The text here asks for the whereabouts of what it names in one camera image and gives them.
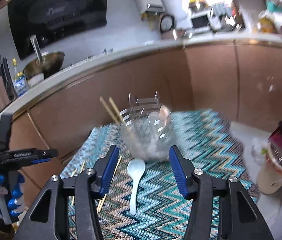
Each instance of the metal screw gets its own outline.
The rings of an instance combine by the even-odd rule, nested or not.
[[[229,177],[229,181],[235,183],[235,182],[237,182],[237,177],[235,177],[235,176],[230,176],[230,177]]]
[[[85,171],[85,173],[86,173],[87,175],[91,175],[91,174],[94,173],[94,169],[89,168],[89,169],[87,169],[87,170]]]
[[[51,176],[51,181],[57,181],[59,179],[58,175],[52,175]]]
[[[194,170],[194,173],[195,173],[196,175],[202,175],[202,174],[203,174],[203,170],[201,170],[201,169],[195,169],[195,170]]]

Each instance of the bottle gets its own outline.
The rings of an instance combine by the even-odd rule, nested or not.
[[[12,59],[12,65],[14,66],[15,72],[14,89],[16,90],[17,96],[21,96],[29,90],[28,82],[24,73],[22,71],[18,72],[16,58]]]

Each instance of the microwave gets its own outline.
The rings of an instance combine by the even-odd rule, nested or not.
[[[219,17],[213,15],[213,8],[193,13],[191,22],[194,33],[204,33],[221,28]]]

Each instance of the zigzag patterned tablecloth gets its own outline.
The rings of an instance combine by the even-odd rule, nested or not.
[[[230,122],[212,110],[172,113],[177,146],[185,158],[196,168],[209,175],[227,178],[235,175],[248,190],[253,200],[258,188],[249,179],[242,159],[243,146],[229,134]],[[84,160],[85,168],[93,167],[104,157],[111,144],[116,144],[122,161],[114,177],[99,221],[105,239],[183,239],[192,201],[179,194],[169,163],[146,164],[137,194],[137,214],[129,211],[132,180],[127,172],[130,152],[114,124],[94,128],[78,153],[72,158],[61,177],[79,171]],[[213,199],[210,239],[217,238],[219,199]],[[77,239],[74,207],[69,202],[70,236]]]

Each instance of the bottle label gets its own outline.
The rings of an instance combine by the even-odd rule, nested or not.
[[[23,95],[29,90],[26,77],[22,77],[14,83],[14,88],[18,96]]]

